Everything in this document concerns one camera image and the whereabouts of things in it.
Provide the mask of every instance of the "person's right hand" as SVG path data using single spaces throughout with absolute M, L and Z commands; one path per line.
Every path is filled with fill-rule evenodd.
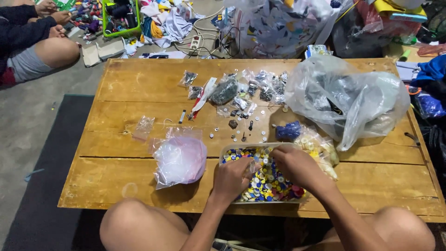
M 51 16 L 58 25 L 66 25 L 71 19 L 70 12 L 67 10 L 54 12 Z
M 64 38 L 65 37 L 64 32 L 65 32 L 65 30 L 62 27 L 62 25 L 56 25 L 56 26 L 50 28 L 50 35 L 48 37 L 49 38 Z
M 270 156 L 276 161 L 277 168 L 293 184 L 309 190 L 311 193 L 327 186 L 335 185 L 308 153 L 290 145 L 281 145 L 273 149 Z

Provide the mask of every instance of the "blue packaged item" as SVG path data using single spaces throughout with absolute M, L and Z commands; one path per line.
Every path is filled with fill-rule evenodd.
M 425 91 L 416 94 L 415 101 L 420 108 L 421 117 L 424 119 L 438 118 L 446 115 L 442 103 Z
M 285 126 L 276 127 L 276 139 L 295 140 L 301 134 L 301 124 L 299 121 L 291 122 Z

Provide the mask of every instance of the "concrete floor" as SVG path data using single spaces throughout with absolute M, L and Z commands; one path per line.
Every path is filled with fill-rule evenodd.
M 202 15 L 214 14 L 223 6 L 223 1 L 193 2 L 195 11 Z M 200 21 L 198 27 L 214 28 L 209 20 Z M 73 40 L 79 41 L 78 34 Z M 206 39 L 205 46 L 212 48 L 213 40 Z M 156 45 L 146 45 L 138 48 L 133 57 L 160 50 Z M 34 169 L 63 95 L 94 95 L 103 66 L 101 63 L 85 68 L 81 57 L 72 67 L 0 91 L 0 250 L 26 189 L 23 178 Z

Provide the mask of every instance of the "wooden table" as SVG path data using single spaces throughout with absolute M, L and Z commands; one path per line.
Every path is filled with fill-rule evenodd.
M 203 130 L 208 160 L 202 179 L 194 184 L 176 185 L 156 191 L 153 172 L 156 161 L 147 153 L 147 144 L 132 140 L 131 132 L 142 115 L 155 117 L 150 137 L 163 138 L 165 127 L 179 126 L 185 109 L 190 112 L 194 100 L 187 100 L 188 91 L 177 87 L 184 70 L 198 73 L 195 85 L 203 85 L 210 77 L 223 73 L 267 70 L 280 74 L 291 72 L 300 60 L 175 60 L 175 59 L 111 59 L 106 62 L 102 79 L 66 179 L 59 207 L 107 209 L 126 197 L 136 197 L 148 205 L 174 212 L 203 211 L 218 167 L 220 150 L 233 143 L 235 130 L 228 126 L 230 118 L 218 118 L 215 107 L 206 103 L 194 121 L 186 118 L 182 126 Z M 390 59 L 350 59 L 361 71 L 396 73 Z M 274 141 L 271 124 L 283 125 L 296 119 L 305 120 L 291 110 L 270 106 L 256 98 L 259 105 L 251 120 L 239 122 L 236 130 L 251 133 L 249 142 L 261 141 L 266 131 Z M 169 118 L 173 122 L 163 121 Z M 417 148 L 404 132 L 421 141 Z M 337 185 L 351 205 L 361 214 L 371 214 L 384 206 L 408 208 L 427 222 L 446 222 L 445 202 L 434 168 L 412 110 L 382 142 L 361 140 L 349 151 L 339 153 L 341 163 L 335 167 Z M 254 204 L 232 205 L 232 214 L 275 215 L 327 218 L 322 205 L 310 197 L 303 205 Z

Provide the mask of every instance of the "green plastic basket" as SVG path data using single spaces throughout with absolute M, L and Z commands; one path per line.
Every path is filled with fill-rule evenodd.
M 102 17 L 103 17 L 102 18 L 102 32 L 104 34 L 104 37 L 106 37 L 106 38 L 116 38 L 116 37 L 139 38 L 140 37 L 140 35 L 141 35 L 141 21 L 139 18 L 138 1 L 137 0 L 134 0 L 134 1 L 135 1 L 135 8 L 136 8 L 136 20 L 138 22 L 138 26 L 135 28 L 127 29 L 127 30 L 117 31 L 117 32 L 114 32 L 111 34 L 105 34 L 105 27 L 107 27 L 107 23 L 108 23 L 108 15 L 107 15 L 107 12 L 105 11 L 105 6 L 109 3 L 113 3 L 113 1 L 102 0 Z

